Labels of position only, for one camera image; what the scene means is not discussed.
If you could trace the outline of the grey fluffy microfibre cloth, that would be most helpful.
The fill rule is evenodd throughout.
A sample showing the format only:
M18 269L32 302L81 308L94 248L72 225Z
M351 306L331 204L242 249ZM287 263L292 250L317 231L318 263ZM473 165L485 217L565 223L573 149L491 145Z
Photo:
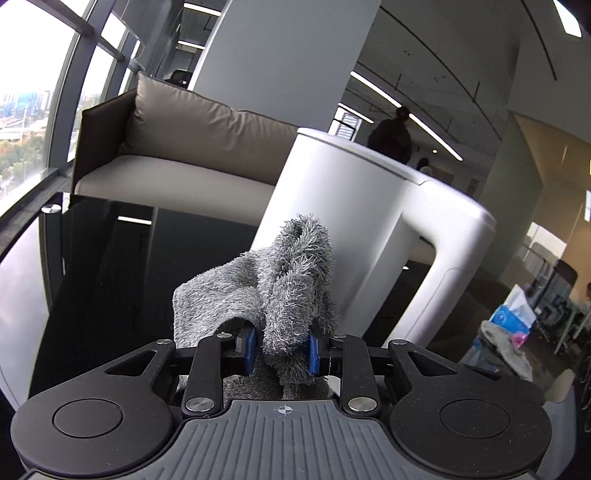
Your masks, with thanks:
M172 295L174 341L194 347L247 321L259 340L252 374L222 383L230 400L324 400L327 380L308 373L311 328L331 336L339 325L331 298L329 232L311 215L283 224L266 248L198 274Z

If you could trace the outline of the white plastic pitcher container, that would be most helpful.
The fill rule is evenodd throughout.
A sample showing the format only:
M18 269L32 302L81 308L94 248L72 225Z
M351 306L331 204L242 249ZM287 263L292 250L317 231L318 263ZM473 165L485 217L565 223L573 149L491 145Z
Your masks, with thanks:
M252 249L270 246L298 215L327 228L331 295L342 333L363 336L421 239L435 258L388 339L427 346L481 264L495 218L456 189L355 142L301 128Z

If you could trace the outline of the grey crumpled rag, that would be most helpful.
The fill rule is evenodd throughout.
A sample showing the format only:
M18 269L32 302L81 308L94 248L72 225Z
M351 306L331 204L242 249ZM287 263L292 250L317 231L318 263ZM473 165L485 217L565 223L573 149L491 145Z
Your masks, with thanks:
M526 354L513 345L512 334L509 331L491 321L483 321L480 332L517 376L523 380L533 381L532 366Z

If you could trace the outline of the blue tissue pack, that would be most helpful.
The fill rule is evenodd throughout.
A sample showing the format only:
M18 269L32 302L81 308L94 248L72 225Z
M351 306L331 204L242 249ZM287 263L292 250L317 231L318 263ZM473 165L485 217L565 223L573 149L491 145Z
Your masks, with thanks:
M516 348L525 344L536 320L537 316L528 303L524 290L517 284L490 318L490 322L510 334L511 342Z

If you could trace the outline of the beige and brown sofa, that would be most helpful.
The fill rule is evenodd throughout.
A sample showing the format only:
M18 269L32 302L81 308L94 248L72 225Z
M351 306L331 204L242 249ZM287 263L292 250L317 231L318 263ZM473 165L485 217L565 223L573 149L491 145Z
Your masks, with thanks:
M76 195L257 226L297 126L140 75L85 109Z

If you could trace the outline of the person in dark clothes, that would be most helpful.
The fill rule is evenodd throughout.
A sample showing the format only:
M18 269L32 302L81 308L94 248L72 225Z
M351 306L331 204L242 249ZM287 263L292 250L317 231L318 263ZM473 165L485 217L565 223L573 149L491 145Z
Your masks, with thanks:
M398 107L394 118L383 120L370 133L368 148L402 164L407 164L412 157L412 137L406 127L410 110L406 106Z

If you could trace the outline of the beige sofa back cushion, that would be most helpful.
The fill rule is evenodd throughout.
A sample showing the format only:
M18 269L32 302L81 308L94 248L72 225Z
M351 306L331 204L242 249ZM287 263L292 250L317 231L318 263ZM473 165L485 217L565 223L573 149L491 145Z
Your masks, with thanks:
M296 136L297 126L141 74L121 151L274 185Z

